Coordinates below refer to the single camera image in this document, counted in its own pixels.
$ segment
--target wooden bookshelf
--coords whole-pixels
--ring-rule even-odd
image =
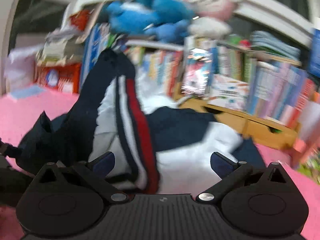
[[[180,93],[180,88],[181,83],[179,82],[175,87],[174,100],[184,97]],[[180,108],[191,108],[202,113],[209,112],[207,109],[214,109],[216,111],[215,117],[219,122],[232,127],[244,138],[252,137],[256,143],[280,150],[293,146],[300,128],[300,125],[297,125],[296,129],[290,129],[277,122],[252,116],[242,111],[209,105],[205,100],[198,98],[189,99]]]

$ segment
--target red book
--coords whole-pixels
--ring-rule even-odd
[[[301,90],[300,96],[298,98],[297,104],[295,106],[295,109],[292,113],[292,116],[288,122],[287,127],[294,129],[297,125],[298,119],[300,117],[300,114],[304,107],[306,106],[310,95],[315,90],[315,84],[312,80],[306,79],[306,82],[303,86],[303,89]]]
[[[176,51],[175,53],[175,57],[174,57],[174,61],[172,64],[172,74],[171,74],[171,81],[170,81],[170,85],[169,85],[169,97],[172,97],[173,92],[174,92],[174,85],[175,85],[175,81],[176,81],[176,77],[178,75],[178,70],[179,70],[179,65],[180,65],[180,61],[182,58],[182,51]]]

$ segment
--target white fabric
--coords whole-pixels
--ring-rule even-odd
[[[120,112],[124,121],[126,139],[132,155],[139,166],[140,173],[136,185],[126,181],[113,184],[124,190],[134,186],[143,189],[146,184],[145,169],[138,158],[135,145],[132,123],[128,118],[126,104],[126,93],[124,87],[124,76],[119,78],[120,89]],[[107,151],[115,155],[115,167],[107,178],[130,172],[130,167],[116,134],[115,116],[115,82],[107,88],[105,98],[98,109],[97,128],[93,141],[93,152],[89,161],[101,156]],[[137,98],[145,114],[151,114],[162,106],[177,108],[177,103],[167,97],[161,88],[153,84],[147,75],[138,73],[136,77]],[[230,160],[237,160],[230,154],[242,142],[242,138],[232,128],[222,123],[211,122],[201,142],[185,147],[156,153],[157,168],[160,173],[160,184],[158,194],[182,194],[190,193],[193,196],[206,190],[220,181],[219,176],[211,169],[210,157],[215,151],[223,154]]]

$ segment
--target white plush toy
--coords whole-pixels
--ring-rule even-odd
[[[193,20],[189,33],[198,37],[222,39],[231,33],[231,27],[225,22],[238,8],[240,0],[196,0],[200,18]]]

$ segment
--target plush toy face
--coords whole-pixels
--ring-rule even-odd
[[[235,0],[197,0],[198,13],[201,17],[213,17],[221,21],[231,18],[237,8]]]

